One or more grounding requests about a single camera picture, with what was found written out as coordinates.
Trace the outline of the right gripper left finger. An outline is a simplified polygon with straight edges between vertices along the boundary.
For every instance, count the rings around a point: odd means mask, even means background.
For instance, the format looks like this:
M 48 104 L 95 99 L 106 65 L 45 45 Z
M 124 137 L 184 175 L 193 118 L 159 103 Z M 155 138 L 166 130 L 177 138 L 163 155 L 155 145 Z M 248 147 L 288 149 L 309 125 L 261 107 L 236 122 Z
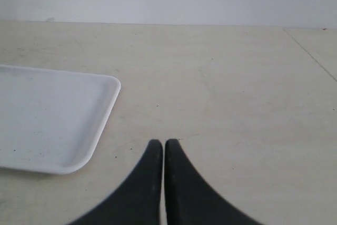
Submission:
M 160 224 L 162 168 L 162 144 L 159 140 L 150 140 L 122 184 L 71 224 Z

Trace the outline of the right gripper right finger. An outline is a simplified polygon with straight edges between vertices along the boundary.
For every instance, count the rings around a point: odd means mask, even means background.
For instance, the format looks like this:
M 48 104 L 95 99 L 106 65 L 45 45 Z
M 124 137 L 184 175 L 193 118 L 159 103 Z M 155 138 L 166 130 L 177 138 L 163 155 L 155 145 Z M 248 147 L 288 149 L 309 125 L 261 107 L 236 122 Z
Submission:
M 164 192 L 167 224 L 260 224 L 202 178 L 177 139 L 165 143 Z

